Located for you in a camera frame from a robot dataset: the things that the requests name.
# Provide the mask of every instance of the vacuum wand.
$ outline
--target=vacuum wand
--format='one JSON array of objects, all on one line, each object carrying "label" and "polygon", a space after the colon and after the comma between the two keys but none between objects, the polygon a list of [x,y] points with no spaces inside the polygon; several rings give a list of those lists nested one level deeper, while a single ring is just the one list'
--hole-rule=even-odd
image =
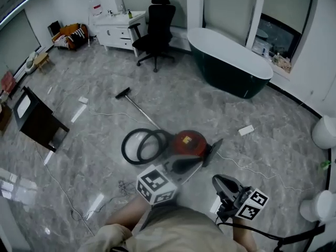
[{"label": "vacuum wand", "polygon": [[128,97],[128,93],[131,91],[130,87],[127,89],[124,89],[121,93],[119,93],[115,98],[120,99],[121,97],[126,97],[127,100],[129,100],[132,105],[134,105],[155,127],[157,127],[159,130],[161,129],[131,98]]}]

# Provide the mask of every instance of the person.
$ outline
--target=person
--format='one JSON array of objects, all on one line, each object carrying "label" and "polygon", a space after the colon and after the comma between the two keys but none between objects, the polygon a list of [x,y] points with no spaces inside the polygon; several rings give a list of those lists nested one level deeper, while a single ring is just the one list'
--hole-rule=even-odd
[{"label": "person", "polygon": [[[94,237],[78,252],[194,251],[256,252],[257,245],[249,230],[233,228],[233,240],[223,235],[206,215],[177,205],[153,207],[140,232],[131,231],[150,205],[136,196],[112,214]],[[246,221],[233,218],[234,223]]]}]

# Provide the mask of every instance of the white cabinet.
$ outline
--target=white cabinet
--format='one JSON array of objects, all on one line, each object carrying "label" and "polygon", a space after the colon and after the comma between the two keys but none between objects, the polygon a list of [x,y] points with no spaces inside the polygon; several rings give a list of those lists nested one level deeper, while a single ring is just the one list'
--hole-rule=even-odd
[{"label": "white cabinet", "polygon": [[95,26],[97,28],[97,38],[101,45],[107,47],[116,47],[131,49],[134,51],[135,56],[139,55],[137,49],[132,47],[134,41],[138,36],[135,29],[128,29],[132,24],[140,23],[138,26],[141,36],[146,34],[146,11],[133,11],[133,18],[130,19],[128,14],[117,16],[106,16],[96,21]]}]

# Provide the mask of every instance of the vacuum hose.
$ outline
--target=vacuum hose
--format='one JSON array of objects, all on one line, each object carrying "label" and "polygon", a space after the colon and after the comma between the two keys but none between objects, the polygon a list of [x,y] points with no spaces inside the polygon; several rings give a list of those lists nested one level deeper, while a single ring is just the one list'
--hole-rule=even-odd
[{"label": "vacuum hose", "polygon": [[[127,156],[125,147],[126,147],[126,144],[129,140],[129,138],[132,137],[134,134],[137,134],[139,132],[145,132],[145,133],[147,133],[147,135],[140,142],[138,150],[136,152],[138,161],[133,161]],[[164,141],[162,141],[159,134],[163,135]],[[148,140],[149,137],[155,137],[156,138],[156,140],[158,142],[158,145],[159,145],[159,148],[158,148],[158,151],[156,152],[155,155],[153,155],[152,157],[150,157],[148,159],[143,159],[142,156],[141,156],[141,152],[143,150],[145,142]],[[122,153],[123,157],[125,158],[125,160],[127,160],[131,164],[134,164],[134,165],[146,164],[146,163],[149,163],[151,161],[154,161],[158,156],[160,156],[166,150],[166,148],[168,147],[169,142],[171,141],[172,138],[173,138],[173,135],[171,135],[170,133],[168,133],[164,130],[154,130],[154,131],[152,131],[152,130],[146,129],[146,128],[139,128],[139,129],[131,131],[129,134],[126,135],[126,137],[124,138],[124,140],[122,141],[122,144],[121,144],[121,153]]]}]

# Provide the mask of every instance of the orange cushion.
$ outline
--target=orange cushion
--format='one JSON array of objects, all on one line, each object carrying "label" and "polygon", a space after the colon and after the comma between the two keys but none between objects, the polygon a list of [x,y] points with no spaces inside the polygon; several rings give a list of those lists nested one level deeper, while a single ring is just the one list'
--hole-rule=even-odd
[{"label": "orange cushion", "polygon": [[62,27],[59,31],[62,35],[66,35],[69,36],[71,35],[74,31],[76,31],[79,28],[79,24],[75,23],[75,24],[71,24],[71,25],[67,25],[65,27]]}]

